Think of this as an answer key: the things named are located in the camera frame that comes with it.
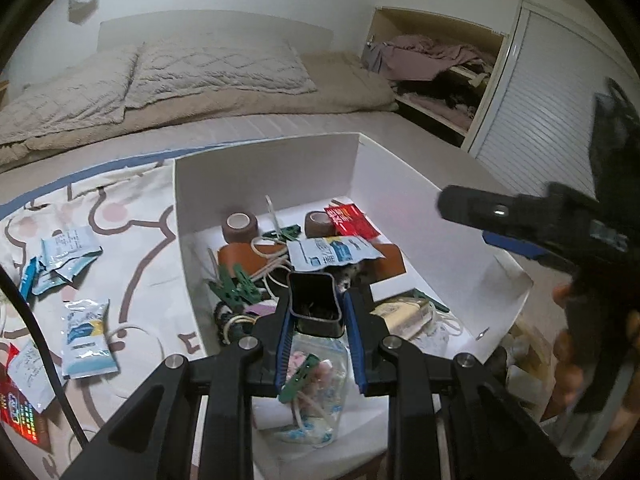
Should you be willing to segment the person's right hand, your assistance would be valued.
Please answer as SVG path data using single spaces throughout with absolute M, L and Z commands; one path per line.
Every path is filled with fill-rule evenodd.
M 549 438 L 580 468 L 593 457 L 614 457 L 639 420 L 639 315 L 600 320 L 594 299 L 568 285 L 553 298 L 573 328 L 554 344 L 552 400 L 561 411 Z

